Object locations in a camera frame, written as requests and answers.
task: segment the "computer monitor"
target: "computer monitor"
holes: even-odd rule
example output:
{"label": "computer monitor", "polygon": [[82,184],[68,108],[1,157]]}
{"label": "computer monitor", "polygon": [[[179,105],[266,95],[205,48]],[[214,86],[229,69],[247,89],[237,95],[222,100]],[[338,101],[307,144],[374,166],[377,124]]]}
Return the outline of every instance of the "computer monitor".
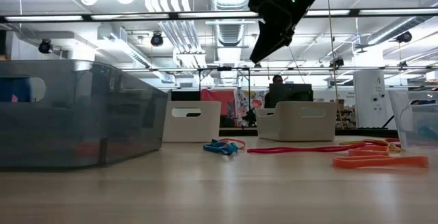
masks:
{"label": "computer monitor", "polygon": [[275,108],[280,101],[313,101],[311,84],[270,84],[269,107]]}

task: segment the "gray plastic bin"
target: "gray plastic bin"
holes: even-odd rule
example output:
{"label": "gray plastic bin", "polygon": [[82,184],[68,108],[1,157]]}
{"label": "gray plastic bin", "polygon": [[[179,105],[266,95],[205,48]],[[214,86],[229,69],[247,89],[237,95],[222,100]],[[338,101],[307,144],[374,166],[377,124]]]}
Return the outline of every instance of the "gray plastic bin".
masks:
{"label": "gray plastic bin", "polygon": [[167,94],[112,66],[0,62],[0,77],[37,77],[46,86],[39,102],[0,102],[2,168],[94,166],[161,147]]}

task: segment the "desk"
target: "desk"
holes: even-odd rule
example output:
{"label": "desk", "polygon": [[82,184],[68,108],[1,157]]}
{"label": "desk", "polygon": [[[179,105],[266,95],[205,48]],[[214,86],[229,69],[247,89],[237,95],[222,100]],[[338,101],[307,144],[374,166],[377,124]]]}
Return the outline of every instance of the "desk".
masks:
{"label": "desk", "polygon": [[0,173],[0,223],[438,223],[436,159],[429,169],[347,170],[331,166],[335,156],[225,156],[200,144],[164,144],[105,169]]}

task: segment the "white storage box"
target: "white storage box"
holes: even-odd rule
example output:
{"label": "white storage box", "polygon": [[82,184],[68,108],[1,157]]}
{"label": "white storage box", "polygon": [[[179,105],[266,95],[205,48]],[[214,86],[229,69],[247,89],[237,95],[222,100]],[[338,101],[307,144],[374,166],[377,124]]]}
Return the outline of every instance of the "white storage box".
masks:
{"label": "white storage box", "polygon": [[211,142],[219,137],[219,101],[168,101],[163,142]]}
{"label": "white storage box", "polygon": [[389,91],[389,98],[402,148],[438,152],[438,92]]}
{"label": "white storage box", "polygon": [[283,142],[332,141],[336,103],[282,101],[275,108],[256,110],[260,138]]}

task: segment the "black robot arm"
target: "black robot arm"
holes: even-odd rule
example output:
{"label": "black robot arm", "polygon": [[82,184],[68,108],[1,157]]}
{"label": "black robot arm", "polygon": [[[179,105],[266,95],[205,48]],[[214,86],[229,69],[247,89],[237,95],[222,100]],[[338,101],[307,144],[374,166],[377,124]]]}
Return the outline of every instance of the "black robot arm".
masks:
{"label": "black robot arm", "polygon": [[292,42],[295,26],[315,0],[249,0],[249,9],[257,12],[260,35],[250,59],[258,63]]}

